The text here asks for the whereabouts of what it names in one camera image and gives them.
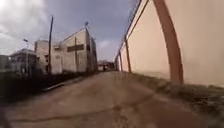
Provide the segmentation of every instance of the white building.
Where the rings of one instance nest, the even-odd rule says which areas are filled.
[[[47,41],[36,42],[39,67],[45,72],[48,65],[48,47]],[[53,45],[51,49],[53,74],[97,71],[96,44],[86,28]]]

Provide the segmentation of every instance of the asphalt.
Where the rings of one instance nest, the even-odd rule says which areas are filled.
[[[7,128],[206,128],[184,104],[116,72],[68,83],[4,108]]]

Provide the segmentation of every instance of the low building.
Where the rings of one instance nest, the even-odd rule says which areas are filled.
[[[52,74],[97,71],[96,44],[86,28],[60,43],[52,44],[55,44],[51,48]],[[48,50],[48,41],[40,40],[35,43],[37,65],[43,73],[48,69]]]
[[[68,72],[97,71],[96,44],[86,28],[74,33],[61,43],[63,69]]]
[[[114,71],[115,64],[114,62],[109,62],[106,60],[98,62],[98,71]]]
[[[36,70],[36,54],[29,49],[21,49],[12,55],[11,70],[20,75],[33,75]]]

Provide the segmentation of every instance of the utility pole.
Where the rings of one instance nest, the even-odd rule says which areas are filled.
[[[48,53],[48,74],[51,75],[51,35],[53,29],[54,17],[51,18],[50,34],[49,34],[49,53]]]

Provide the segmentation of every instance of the beige wall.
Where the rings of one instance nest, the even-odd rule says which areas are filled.
[[[224,1],[166,0],[187,83],[224,85]]]
[[[120,56],[117,56],[117,63],[118,63],[118,70],[121,71],[121,61],[120,61]]]
[[[128,72],[128,60],[127,60],[126,45],[123,45],[123,47],[121,48],[121,57],[122,57],[123,71]]]
[[[48,41],[37,41],[36,42],[36,54],[39,58],[39,61],[37,62],[37,68],[41,69],[43,73],[46,72],[46,66],[48,65],[48,62],[46,62],[45,55],[48,55],[48,48],[49,43]],[[59,52],[56,52],[54,50],[54,47],[51,48],[51,68],[53,74],[60,74],[62,73],[62,56]]]
[[[75,45],[75,38],[76,44],[83,44],[84,50],[77,51],[77,60],[75,59],[75,52],[67,52],[67,47]],[[77,68],[79,72],[86,71],[86,61],[87,61],[87,53],[86,53],[86,33],[85,29],[81,30],[80,32],[76,33],[75,35],[70,36],[65,41],[63,41],[64,45],[64,57],[63,57],[63,68],[67,71],[77,72]]]
[[[146,0],[143,0],[128,32],[129,54],[132,72],[169,78],[167,50],[161,25],[152,1],[150,1],[131,34]]]
[[[131,68],[134,73],[169,79],[166,43],[153,1],[149,0],[131,33],[146,1],[142,0],[127,34]],[[185,83],[224,85],[224,1],[165,2],[177,33]],[[127,70],[125,50],[120,49]]]

